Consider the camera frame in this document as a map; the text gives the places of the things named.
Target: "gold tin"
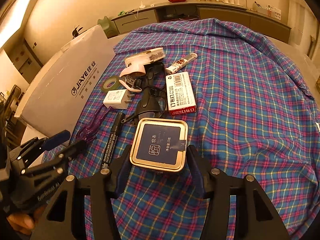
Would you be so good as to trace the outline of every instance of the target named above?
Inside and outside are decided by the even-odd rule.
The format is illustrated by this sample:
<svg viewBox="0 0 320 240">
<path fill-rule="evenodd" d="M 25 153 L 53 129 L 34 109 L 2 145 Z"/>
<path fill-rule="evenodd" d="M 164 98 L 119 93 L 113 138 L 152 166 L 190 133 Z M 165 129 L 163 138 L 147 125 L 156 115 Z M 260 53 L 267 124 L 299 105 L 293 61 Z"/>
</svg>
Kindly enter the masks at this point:
<svg viewBox="0 0 320 240">
<path fill-rule="evenodd" d="M 135 166 L 157 171 L 181 171 L 187 136 L 185 121 L 142 118 L 133 139 L 130 161 Z"/>
</svg>

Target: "white charger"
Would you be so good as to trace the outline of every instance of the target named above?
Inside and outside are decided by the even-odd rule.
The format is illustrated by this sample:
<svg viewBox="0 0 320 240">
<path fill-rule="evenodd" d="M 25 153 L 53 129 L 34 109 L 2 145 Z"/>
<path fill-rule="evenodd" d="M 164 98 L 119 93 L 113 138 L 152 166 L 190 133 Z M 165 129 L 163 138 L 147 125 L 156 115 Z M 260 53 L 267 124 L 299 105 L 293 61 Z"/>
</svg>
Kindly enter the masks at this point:
<svg viewBox="0 0 320 240">
<path fill-rule="evenodd" d="M 127 89 L 111 90 L 107 93 L 103 100 L 106 107 L 113 107 L 114 109 L 127 109 L 130 102 L 132 102 L 131 92 Z"/>
</svg>

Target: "bright light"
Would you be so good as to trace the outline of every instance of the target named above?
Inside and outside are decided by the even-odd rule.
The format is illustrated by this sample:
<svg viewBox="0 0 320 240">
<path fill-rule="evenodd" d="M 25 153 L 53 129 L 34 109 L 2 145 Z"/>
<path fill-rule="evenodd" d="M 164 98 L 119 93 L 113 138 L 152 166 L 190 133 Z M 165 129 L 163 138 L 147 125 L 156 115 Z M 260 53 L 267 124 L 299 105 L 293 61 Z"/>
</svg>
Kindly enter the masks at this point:
<svg viewBox="0 0 320 240">
<path fill-rule="evenodd" d="M 0 48 L 21 27 L 30 0 L 16 0 L 0 25 Z"/>
</svg>

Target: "drawer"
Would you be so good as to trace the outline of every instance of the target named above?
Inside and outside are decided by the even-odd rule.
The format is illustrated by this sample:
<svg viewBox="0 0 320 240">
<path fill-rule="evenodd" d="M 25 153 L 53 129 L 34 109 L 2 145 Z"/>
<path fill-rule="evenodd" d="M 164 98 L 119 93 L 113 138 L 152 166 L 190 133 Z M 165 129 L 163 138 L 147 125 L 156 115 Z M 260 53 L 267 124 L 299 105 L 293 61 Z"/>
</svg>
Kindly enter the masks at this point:
<svg viewBox="0 0 320 240">
<path fill-rule="evenodd" d="M 266 17 L 251 16 L 250 29 L 271 38 L 288 43 L 291 28 Z"/>
<path fill-rule="evenodd" d="M 148 24 L 158 22 L 155 10 L 139 12 L 137 19 L 136 17 L 137 14 L 128 14 L 125 17 L 115 20 L 119 33 L 127 33 Z"/>
<path fill-rule="evenodd" d="M 217 18 L 221 21 L 234 22 L 249 28 L 250 14 L 237 9 L 199 7 L 200 19 Z"/>
</svg>

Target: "purple plastic object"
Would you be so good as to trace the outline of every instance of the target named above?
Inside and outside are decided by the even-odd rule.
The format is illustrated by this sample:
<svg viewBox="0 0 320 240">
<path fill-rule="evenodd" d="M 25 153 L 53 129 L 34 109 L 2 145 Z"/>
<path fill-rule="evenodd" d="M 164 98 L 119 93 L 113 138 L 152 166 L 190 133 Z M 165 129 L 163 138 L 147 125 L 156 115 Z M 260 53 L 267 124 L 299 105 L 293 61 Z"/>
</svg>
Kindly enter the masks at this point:
<svg viewBox="0 0 320 240">
<path fill-rule="evenodd" d="M 114 109 L 110 106 L 108 108 L 108 111 L 101 118 L 97 119 L 98 115 L 104 107 L 105 105 L 101 105 L 99 109 L 95 112 L 90 125 L 85 125 L 76 133 L 76 139 L 85 140 L 87 143 L 91 143 L 93 140 L 97 138 L 96 133 L 100 129 L 103 120 L 110 111 L 114 111 Z"/>
</svg>

